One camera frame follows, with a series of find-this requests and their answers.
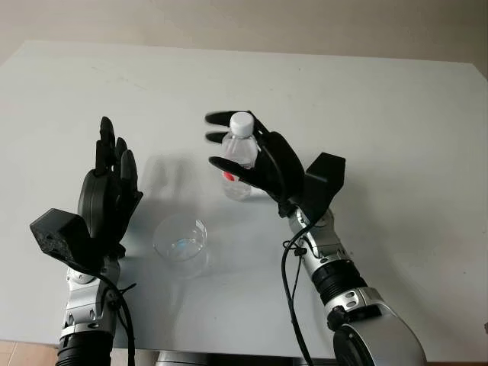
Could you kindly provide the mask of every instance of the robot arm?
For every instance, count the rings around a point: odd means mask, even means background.
[[[132,322],[116,283],[118,259],[125,253],[120,240],[143,194],[137,190],[133,154],[123,139],[115,144],[106,117],[100,135],[95,168],[83,182],[78,214],[51,209],[30,225],[41,250],[69,266],[58,366],[110,365],[120,308],[127,322],[120,321],[127,331],[129,365],[134,365]]]
[[[234,113],[212,112],[205,119],[210,124],[226,127]],[[211,157],[210,163],[266,191],[278,203],[279,215],[289,220],[294,238],[284,251],[281,270],[292,323],[304,358],[311,364],[284,270],[290,250],[299,250],[300,260],[319,292],[327,314],[327,326],[334,332],[334,352],[340,365],[426,364],[419,340],[379,293],[366,284],[334,231],[329,205],[343,185],[345,159],[323,152],[304,171],[283,136],[269,132],[253,117],[254,136],[259,146],[255,167],[244,169],[220,157]],[[223,132],[208,133],[207,139],[220,143],[224,135]]]

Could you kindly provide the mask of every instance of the bottle label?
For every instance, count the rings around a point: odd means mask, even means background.
[[[223,177],[227,180],[227,181],[236,181],[237,180],[237,177],[230,174],[229,172],[222,172],[222,175]]]

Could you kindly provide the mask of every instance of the black cylinder joint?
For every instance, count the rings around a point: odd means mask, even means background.
[[[323,265],[313,273],[312,282],[324,305],[343,292],[367,286],[354,263],[346,260]]]
[[[56,366],[110,366],[114,338],[108,332],[79,332],[61,339]]]

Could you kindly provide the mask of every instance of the table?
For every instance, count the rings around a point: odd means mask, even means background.
[[[461,63],[26,42],[0,68],[0,339],[58,341],[66,266],[28,225],[51,207],[75,212],[106,115],[145,193],[119,281],[138,283],[126,295],[136,347],[298,356],[279,271],[287,221],[266,197],[226,199],[207,163],[220,150],[204,141],[204,114],[251,109],[304,166],[321,151],[347,159],[336,231],[428,359],[486,360],[487,97]],[[152,248],[177,212],[208,231],[192,276]],[[313,357],[333,357],[304,274],[296,302]],[[114,345],[125,344],[119,327]]]

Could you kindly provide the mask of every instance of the red label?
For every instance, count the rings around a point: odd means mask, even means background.
[[[223,177],[225,179],[227,179],[228,181],[235,181],[236,180],[234,178],[234,176],[232,174],[230,174],[229,172],[223,172]]]

